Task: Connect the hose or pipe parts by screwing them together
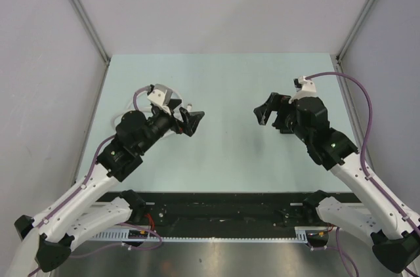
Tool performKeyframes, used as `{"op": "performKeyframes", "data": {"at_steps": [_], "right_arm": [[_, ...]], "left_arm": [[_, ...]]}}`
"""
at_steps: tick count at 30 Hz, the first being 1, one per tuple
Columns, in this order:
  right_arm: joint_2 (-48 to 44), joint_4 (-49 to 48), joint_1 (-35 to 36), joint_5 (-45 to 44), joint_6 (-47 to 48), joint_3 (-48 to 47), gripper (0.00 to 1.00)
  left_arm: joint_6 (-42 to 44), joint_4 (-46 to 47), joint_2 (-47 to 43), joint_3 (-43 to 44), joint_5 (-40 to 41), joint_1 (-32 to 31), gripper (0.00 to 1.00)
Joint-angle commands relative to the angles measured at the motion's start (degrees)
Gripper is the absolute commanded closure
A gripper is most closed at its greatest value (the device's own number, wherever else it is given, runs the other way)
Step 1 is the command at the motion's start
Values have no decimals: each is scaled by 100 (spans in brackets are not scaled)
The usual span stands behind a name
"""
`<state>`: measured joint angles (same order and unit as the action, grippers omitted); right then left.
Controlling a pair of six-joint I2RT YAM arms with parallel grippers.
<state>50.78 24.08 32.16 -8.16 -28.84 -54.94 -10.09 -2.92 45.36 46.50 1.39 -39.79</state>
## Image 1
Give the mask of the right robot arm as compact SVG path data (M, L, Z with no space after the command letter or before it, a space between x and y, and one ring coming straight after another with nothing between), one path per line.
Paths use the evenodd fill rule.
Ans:
M259 125L266 125L275 112L273 127L303 141L314 163L345 183L370 212L362 214L317 191L311 204L321 221L334 224L366 243L377 260L393 273L401 273L418 258L419 214L361 162L357 146L344 133L331 127L327 108L320 98L293 99L271 93L253 112Z

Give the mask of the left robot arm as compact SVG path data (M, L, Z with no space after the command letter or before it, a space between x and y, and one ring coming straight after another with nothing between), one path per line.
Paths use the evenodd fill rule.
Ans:
M203 119L203 111L152 106L146 117L139 110L125 113L115 134L100 143L86 175L52 205L37 215L20 216L14 223L19 245L7 276L33 276L50 272L62 265L84 242L115 225L132 225L141 220L145 201L134 191L126 190L107 205L89 212L88 208L113 186L123 182L142 163L142 156L168 131L191 137Z

